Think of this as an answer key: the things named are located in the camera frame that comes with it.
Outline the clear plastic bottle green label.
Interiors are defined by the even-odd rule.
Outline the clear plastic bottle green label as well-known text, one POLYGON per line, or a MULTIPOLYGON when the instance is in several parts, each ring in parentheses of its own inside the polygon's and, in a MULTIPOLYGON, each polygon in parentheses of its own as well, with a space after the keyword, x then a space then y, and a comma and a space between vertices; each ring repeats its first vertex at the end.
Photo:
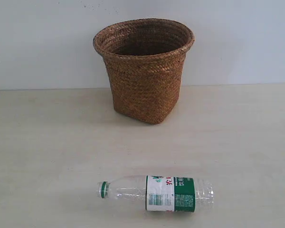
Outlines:
POLYGON ((214 204, 210 183, 191 177, 127 176, 98 184, 98 197, 146 211, 193 213, 214 204))

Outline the brown woven wicker basket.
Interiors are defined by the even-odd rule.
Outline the brown woven wicker basket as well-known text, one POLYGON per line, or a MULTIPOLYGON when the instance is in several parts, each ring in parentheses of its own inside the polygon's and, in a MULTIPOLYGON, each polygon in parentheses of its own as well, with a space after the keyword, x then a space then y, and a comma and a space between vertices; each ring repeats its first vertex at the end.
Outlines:
POLYGON ((160 124, 176 105, 186 54, 195 41, 184 24, 168 19, 135 19, 99 31, 95 51, 103 58, 114 110, 160 124))

